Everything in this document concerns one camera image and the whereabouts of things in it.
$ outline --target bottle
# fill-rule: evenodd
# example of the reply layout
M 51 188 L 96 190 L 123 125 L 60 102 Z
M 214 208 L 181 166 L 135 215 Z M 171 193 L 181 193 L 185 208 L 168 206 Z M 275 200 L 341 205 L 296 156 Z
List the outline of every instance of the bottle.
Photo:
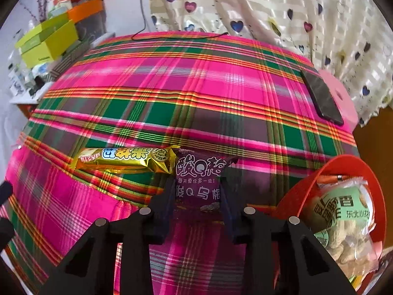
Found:
M 21 38 L 23 37 L 23 31 L 19 30 L 17 33 L 15 33 L 13 40 L 14 43 L 17 43 Z M 24 84 L 26 85 L 25 88 L 28 89 L 33 86 L 34 84 L 34 76 L 32 71 L 26 66 L 25 62 L 22 60 L 22 57 L 20 56 L 20 49 L 13 50 L 11 54 L 8 57 L 8 66 L 11 64 L 13 65 L 13 68 L 17 68 L 19 72 L 23 75 L 23 81 Z
M 25 77 L 17 66 L 12 63 L 8 66 L 8 77 L 11 80 L 11 91 L 14 94 L 23 94 L 27 91 L 25 86 Z

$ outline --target curtain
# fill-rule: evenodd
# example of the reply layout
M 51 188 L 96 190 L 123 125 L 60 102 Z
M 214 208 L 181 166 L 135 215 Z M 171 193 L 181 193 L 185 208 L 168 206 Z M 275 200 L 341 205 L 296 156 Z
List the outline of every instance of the curtain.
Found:
M 393 32 L 372 0 L 150 0 L 158 31 L 264 41 L 309 58 L 346 87 L 365 125 L 393 98 Z

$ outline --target plaid tablecloth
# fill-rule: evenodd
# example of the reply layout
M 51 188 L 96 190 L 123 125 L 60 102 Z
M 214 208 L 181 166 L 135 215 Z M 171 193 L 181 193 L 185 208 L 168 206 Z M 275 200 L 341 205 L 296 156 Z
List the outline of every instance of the plaid tablecloth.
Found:
M 95 219 L 127 217 L 164 186 L 151 173 L 73 171 L 81 148 L 179 144 L 237 155 L 227 177 L 261 209 L 332 156 L 357 154 L 345 127 L 317 116 L 299 73 L 317 74 L 307 59 L 244 38 L 180 39 L 204 35 L 211 36 L 112 39 L 68 70 L 34 111 L 7 170 L 14 195 L 1 209 L 16 229 L 7 253 L 33 292 Z M 166 244 L 151 247 L 155 294 L 239 294 L 243 258 L 220 222 L 176 221 Z

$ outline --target green label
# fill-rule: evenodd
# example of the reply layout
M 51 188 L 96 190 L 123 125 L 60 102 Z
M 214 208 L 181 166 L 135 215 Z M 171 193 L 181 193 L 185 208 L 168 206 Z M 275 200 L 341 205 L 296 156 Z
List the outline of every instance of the green label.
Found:
M 366 201 L 356 186 L 327 192 L 315 204 L 314 213 L 323 217 L 328 228 L 339 220 L 367 222 L 370 217 Z
M 326 248 L 328 242 L 329 242 L 329 234 L 327 233 L 327 230 L 324 229 L 318 233 L 315 233 L 314 236 L 317 238 L 317 240 L 323 245 L 323 247 Z

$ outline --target metal bolt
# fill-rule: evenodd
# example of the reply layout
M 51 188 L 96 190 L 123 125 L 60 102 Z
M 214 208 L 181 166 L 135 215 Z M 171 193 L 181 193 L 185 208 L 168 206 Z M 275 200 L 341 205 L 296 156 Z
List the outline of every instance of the metal bolt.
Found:
M 97 218 L 94 222 L 96 226 L 104 226 L 107 223 L 107 219 L 105 218 Z
M 150 214 L 150 212 L 151 212 L 151 209 L 150 209 L 149 207 L 142 207 L 142 208 L 139 210 L 139 213 L 140 213 L 141 215 L 147 215 L 147 214 Z
M 296 216 L 291 216 L 289 218 L 289 223 L 291 223 L 293 225 L 298 225 L 300 223 L 300 219 Z
M 252 214 L 254 214 L 254 213 L 256 212 L 256 211 L 255 211 L 255 208 L 254 208 L 254 207 L 251 207 L 251 206 L 245 207 L 243 211 L 244 211 L 246 214 L 248 214 L 248 215 L 252 215 Z

